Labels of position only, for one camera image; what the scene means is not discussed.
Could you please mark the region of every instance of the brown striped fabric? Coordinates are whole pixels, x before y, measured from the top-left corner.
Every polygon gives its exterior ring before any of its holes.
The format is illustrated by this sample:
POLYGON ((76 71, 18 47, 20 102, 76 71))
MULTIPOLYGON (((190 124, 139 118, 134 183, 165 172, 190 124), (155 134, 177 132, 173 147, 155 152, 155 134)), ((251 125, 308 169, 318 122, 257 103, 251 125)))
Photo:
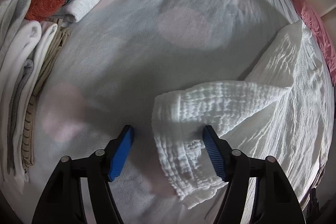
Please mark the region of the brown striped fabric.
POLYGON ((30 166, 34 165, 34 121, 36 111, 36 98, 49 73, 51 72, 53 65, 58 57, 58 54, 60 53, 62 47, 66 44, 68 37, 70 36, 70 29, 61 27, 61 19, 53 18, 49 19, 49 21, 57 23, 58 28, 44 58, 41 71, 29 99, 26 111, 21 149, 22 165, 25 170, 27 170, 27 168, 29 168, 30 166))

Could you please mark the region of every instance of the gray folded garment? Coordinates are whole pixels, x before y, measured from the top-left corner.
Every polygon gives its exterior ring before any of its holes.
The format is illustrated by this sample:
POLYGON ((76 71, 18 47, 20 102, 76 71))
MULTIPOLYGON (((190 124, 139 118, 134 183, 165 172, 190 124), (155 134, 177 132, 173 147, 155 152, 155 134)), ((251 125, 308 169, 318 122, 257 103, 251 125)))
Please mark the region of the gray folded garment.
POLYGON ((0 26, 0 68, 14 36, 26 16, 31 0, 11 0, 0 26))
POLYGON ((25 87, 30 75, 34 69, 34 62, 27 59, 20 70, 19 76, 14 85, 14 91, 9 103, 9 115, 7 125, 7 172, 10 173, 11 167, 14 166, 13 159, 13 134, 16 127, 17 108, 21 96, 21 92, 25 87))

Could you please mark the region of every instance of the blue rubber pad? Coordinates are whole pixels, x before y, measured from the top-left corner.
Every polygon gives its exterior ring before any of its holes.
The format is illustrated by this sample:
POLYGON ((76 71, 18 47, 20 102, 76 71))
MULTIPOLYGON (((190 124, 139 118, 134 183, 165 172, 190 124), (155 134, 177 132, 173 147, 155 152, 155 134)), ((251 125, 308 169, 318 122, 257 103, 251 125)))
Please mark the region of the blue rubber pad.
POLYGON ((216 175, 219 176, 222 180, 225 180, 225 160, 219 152, 217 145, 215 144, 207 128, 203 130, 203 142, 211 159, 212 166, 215 169, 216 175))
POLYGON ((133 141, 132 129, 130 128, 125 134, 123 140, 121 141, 119 147, 117 148, 114 157, 111 160, 109 179, 113 181, 121 173, 124 167, 126 158, 128 156, 129 150, 131 149, 133 141))

